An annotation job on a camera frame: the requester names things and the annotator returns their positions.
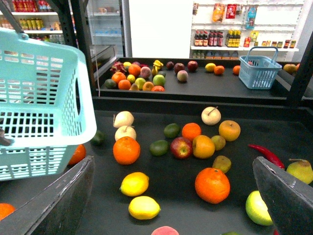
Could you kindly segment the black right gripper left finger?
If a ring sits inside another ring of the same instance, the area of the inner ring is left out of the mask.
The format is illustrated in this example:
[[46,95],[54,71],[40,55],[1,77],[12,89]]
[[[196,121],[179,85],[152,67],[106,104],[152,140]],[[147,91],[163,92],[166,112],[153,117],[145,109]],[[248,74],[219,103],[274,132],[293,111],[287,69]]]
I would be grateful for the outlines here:
[[95,161],[81,162],[0,222],[2,235],[74,235],[90,199]]

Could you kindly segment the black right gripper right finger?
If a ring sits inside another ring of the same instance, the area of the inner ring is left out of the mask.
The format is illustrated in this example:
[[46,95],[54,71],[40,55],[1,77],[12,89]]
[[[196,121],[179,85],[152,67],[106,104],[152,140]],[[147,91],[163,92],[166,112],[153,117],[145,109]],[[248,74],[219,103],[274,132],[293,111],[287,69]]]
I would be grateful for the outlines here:
[[257,188],[278,233],[311,235],[313,188],[264,157],[257,157],[252,167]]

